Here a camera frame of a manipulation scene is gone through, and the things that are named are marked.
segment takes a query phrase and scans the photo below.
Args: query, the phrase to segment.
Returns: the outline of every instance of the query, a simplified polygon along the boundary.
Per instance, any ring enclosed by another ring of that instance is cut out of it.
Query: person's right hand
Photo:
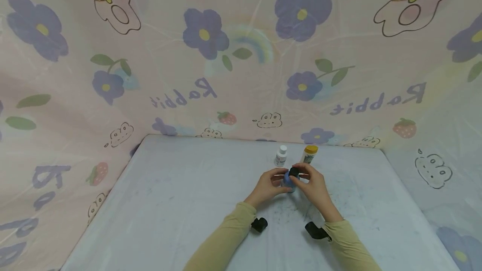
[[[307,163],[297,163],[293,167],[299,169],[300,177],[308,179],[310,182],[304,183],[296,177],[290,176],[292,182],[305,194],[310,202],[316,207],[324,202],[331,202],[330,195],[326,189],[325,178],[313,166]]]
[[[307,163],[297,163],[293,167],[300,170],[301,178],[310,182],[304,183],[294,176],[290,176],[294,185],[297,186],[308,198],[308,200],[321,212],[327,222],[343,221],[343,217],[334,206],[328,190],[326,188],[324,176],[318,172],[313,166]]]

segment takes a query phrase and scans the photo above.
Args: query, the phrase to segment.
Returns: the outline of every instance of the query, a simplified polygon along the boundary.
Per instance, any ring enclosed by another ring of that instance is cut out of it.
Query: person's left hand
[[[264,201],[272,199],[276,195],[291,192],[291,188],[289,187],[280,187],[286,172],[288,172],[288,169],[282,168],[264,172],[259,178],[258,184],[253,192],[251,192],[244,202],[257,209]]]

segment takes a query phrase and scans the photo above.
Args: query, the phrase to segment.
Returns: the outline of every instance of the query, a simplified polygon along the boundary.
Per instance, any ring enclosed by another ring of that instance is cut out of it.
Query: beige sleeve
[[[331,249],[344,271],[381,271],[349,221],[325,223],[323,229],[330,235]]]
[[[223,223],[199,246],[184,271],[224,271],[234,251],[248,235],[256,209],[240,202]]]

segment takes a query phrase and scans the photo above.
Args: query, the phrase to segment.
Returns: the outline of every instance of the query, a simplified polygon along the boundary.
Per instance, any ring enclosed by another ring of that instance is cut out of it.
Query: blue object
[[[285,178],[283,178],[282,186],[291,187],[291,193],[295,192],[296,185],[291,180],[290,176],[295,176],[300,179],[300,171],[296,167],[292,167],[288,172],[285,173]]]

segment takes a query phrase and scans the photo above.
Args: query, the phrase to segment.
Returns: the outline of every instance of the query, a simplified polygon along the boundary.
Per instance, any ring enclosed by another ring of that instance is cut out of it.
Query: white table
[[[280,144],[149,135],[62,270],[182,270],[274,167]],[[289,167],[305,145],[286,145]],[[312,166],[384,271],[459,270],[380,150],[322,146]],[[258,217],[268,227],[251,231],[228,270],[339,270],[328,242],[304,229],[323,219],[301,192],[278,196]]]

